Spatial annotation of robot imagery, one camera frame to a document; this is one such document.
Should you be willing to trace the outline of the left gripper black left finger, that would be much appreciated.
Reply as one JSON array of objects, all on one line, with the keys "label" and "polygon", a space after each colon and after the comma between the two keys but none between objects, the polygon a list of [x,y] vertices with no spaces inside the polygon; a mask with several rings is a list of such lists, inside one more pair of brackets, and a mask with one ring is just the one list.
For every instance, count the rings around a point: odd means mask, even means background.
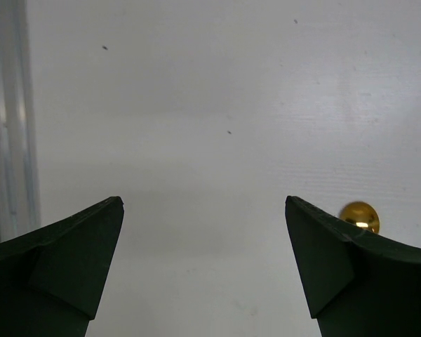
[{"label": "left gripper black left finger", "polygon": [[85,336],[123,224],[109,197],[0,243],[0,336]]}]

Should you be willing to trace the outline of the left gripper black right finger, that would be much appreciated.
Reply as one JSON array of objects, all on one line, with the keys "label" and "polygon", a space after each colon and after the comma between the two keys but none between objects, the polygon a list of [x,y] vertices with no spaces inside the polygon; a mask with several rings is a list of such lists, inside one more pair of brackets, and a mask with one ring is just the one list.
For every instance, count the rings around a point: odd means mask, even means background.
[{"label": "left gripper black right finger", "polygon": [[322,336],[421,336],[421,248],[289,196],[285,217]]}]

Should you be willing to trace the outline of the gold spoon dark handle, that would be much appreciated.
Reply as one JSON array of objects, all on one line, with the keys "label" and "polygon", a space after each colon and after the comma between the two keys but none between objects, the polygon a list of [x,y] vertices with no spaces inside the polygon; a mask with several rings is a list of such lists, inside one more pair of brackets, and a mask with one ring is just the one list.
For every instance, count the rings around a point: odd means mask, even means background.
[{"label": "gold spoon dark handle", "polygon": [[346,204],[340,211],[339,218],[375,234],[380,231],[380,219],[376,210],[364,201]]}]

